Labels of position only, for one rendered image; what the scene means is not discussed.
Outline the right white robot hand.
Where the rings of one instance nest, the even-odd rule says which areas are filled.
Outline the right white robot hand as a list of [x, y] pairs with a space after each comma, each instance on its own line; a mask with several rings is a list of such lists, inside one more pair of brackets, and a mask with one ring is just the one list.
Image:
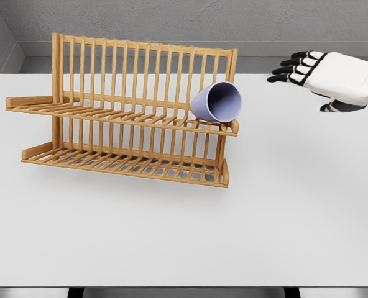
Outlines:
[[353, 112], [368, 105], [368, 61], [338, 52], [296, 52], [267, 78], [288, 82], [331, 99], [321, 112]]

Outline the lavender plastic cup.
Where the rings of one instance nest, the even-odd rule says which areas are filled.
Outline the lavender plastic cup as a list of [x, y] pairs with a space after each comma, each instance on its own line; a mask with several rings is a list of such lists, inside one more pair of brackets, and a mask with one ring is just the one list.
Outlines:
[[237, 118], [242, 106], [242, 97], [237, 87], [229, 81], [216, 82], [191, 101], [192, 114], [208, 122], [230, 122]]

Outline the wooden two-tier dish rack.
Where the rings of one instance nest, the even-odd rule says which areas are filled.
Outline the wooden two-tier dish rack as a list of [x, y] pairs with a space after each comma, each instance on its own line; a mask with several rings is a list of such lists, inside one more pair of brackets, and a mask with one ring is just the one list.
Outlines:
[[237, 50], [52, 35], [52, 94], [9, 97], [6, 109], [49, 115], [52, 139], [25, 163], [227, 187], [236, 120], [193, 115], [208, 84], [233, 81]]

